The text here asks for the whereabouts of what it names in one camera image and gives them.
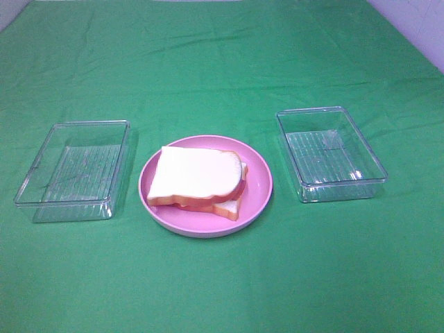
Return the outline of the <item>green tablecloth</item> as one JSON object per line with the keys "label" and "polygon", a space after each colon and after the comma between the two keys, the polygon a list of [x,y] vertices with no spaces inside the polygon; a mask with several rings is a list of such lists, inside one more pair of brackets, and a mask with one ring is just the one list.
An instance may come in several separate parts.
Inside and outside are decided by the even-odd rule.
{"label": "green tablecloth", "polygon": [[[381,196],[303,204],[280,110],[340,105],[388,171]],[[108,221],[13,203],[54,123],[127,119]],[[273,196],[241,232],[181,237],[137,190],[198,134],[259,151]],[[365,1],[36,1],[1,34],[2,332],[442,332],[443,75]]]}

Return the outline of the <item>toy bread slice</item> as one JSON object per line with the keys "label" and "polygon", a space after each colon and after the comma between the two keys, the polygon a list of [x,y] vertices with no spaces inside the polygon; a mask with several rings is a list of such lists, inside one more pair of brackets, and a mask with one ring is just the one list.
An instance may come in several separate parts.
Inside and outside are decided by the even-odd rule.
{"label": "toy bread slice", "polygon": [[242,162],[241,165],[242,165],[241,182],[239,183],[239,188],[236,190],[234,196],[230,200],[224,201],[222,203],[214,203],[208,206],[196,207],[190,205],[180,205],[178,203],[173,204],[173,206],[181,210],[187,210],[191,212],[211,213],[218,216],[222,216],[223,218],[226,219],[230,219],[231,221],[236,221],[239,217],[241,196],[246,186],[246,176],[248,173],[247,164],[245,162]]}
{"label": "toy bread slice", "polygon": [[149,205],[211,205],[232,199],[247,164],[234,151],[163,146],[147,194]]}

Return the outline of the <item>clear plastic container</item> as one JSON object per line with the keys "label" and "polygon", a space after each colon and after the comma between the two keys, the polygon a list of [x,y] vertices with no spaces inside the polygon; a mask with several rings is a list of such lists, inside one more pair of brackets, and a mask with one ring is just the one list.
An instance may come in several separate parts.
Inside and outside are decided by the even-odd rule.
{"label": "clear plastic container", "polygon": [[303,203],[372,198],[388,173],[341,106],[276,114],[282,147]]}
{"label": "clear plastic container", "polygon": [[33,223],[106,220],[119,201],[127,120],[54,124],[14,198]]}

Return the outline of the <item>clear left plastic container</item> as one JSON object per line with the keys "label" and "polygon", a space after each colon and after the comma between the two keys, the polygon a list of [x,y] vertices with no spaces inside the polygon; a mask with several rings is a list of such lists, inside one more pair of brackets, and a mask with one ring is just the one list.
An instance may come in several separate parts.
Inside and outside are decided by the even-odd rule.
{"label": "clear left plastic container", "polygon": [[106,220],[119,201],[127,120],[54,124],[14,198],[33,223]]}

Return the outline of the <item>pink round plate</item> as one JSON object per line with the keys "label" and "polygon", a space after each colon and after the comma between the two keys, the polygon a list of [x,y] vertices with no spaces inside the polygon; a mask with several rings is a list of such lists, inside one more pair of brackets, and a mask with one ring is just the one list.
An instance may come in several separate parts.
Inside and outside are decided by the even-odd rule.
{"label": "pink round plate", "polygon": [[249,145],[220,135],[185,137],[170,145],[184,148],[215,148],[238,153],[248,166],[246,186],[241,196],[239,217],[236,221],[211,213],[191,212],[171,206],[153,206],[147,202],[160,152],[144,165],[138,182],[139,197],[148,213],[158,224],[176,234],[195,238],[222,237],[250,225],[264,210],[273,191],[273,177],[266,160]]}

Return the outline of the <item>clear right plastic container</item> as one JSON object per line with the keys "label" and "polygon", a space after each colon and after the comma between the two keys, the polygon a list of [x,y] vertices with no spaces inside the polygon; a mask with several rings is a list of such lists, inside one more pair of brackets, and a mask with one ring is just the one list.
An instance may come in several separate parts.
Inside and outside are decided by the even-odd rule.
{"label": "clear right plastic container", "polygon": [[303,203],[372,198],[388,173],[341,106],[276,114],[282,147]]}

